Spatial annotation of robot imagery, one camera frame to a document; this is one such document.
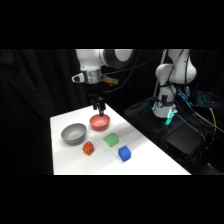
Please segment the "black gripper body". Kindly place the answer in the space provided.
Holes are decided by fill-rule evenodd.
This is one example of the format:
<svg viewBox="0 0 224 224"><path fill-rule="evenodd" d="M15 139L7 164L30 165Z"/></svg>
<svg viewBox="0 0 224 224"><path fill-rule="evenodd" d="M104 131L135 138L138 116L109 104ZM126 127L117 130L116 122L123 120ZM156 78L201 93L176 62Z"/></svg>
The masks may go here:
<svg viewBox="0 0 224 224"><path fill-rule="evenodd" d="M88 84L87 94L91 104L103 103L104 98L102 96L102 87L100 83Z"/></svg>

